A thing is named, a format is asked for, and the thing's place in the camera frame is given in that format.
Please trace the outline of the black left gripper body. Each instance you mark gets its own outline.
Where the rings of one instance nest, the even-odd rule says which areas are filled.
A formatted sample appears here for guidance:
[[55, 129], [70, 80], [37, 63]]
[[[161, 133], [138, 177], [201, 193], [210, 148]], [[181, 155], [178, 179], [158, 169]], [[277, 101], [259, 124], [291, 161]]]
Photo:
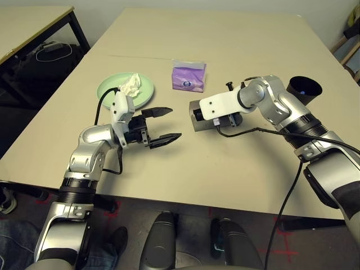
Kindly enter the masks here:
[[126, 143], [142, 143], [149, 145], [150, 137], [147, 130], [146, 118], [143, 115], [135, 116], [128, 124], [128, 129], [124, 133]]

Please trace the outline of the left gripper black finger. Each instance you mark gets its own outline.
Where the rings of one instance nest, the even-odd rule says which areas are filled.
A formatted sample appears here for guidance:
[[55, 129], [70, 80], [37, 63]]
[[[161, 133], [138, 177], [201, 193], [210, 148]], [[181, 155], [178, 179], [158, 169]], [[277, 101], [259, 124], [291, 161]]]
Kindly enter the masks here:
[[161, 135], [157, 139], [151, 139], [148, 143], [148, 146], [150, 149], [162, 147], [177, 140], [181, 135], [182, 133], [169, 133], [169, 134]]
[[172, 109], [168, 107], [153, 107], [141, 110], [141, 114], [144, 118], [157, 118], [171, 113]]

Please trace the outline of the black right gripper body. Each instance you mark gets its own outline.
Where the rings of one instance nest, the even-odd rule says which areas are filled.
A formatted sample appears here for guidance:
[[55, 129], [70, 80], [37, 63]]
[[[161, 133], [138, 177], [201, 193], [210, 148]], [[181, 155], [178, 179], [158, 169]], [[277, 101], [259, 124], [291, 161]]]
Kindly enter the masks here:
[[229, 114], [228, 119], [232, 127], [238, 127], [242, 123], [242, 116], [239, 112]]

